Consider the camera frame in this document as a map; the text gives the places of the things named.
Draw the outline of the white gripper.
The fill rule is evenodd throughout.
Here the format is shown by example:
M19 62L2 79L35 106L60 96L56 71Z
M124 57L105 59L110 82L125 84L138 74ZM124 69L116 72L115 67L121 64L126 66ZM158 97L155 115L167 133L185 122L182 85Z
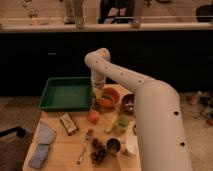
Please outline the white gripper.
M91 78L92 81L92 89L93 93L95 94L95 97L97 99L102 97L103 88L106 83L106 79L95 79L94 77Z

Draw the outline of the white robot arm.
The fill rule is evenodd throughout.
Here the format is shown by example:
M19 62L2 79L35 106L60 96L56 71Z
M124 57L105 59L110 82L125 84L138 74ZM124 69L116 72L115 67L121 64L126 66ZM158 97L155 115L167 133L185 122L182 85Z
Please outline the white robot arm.
M177 91L168 83L110 62L110 52L88 53L92 84L109 78L135 94L134 112L141 171L193 171Z

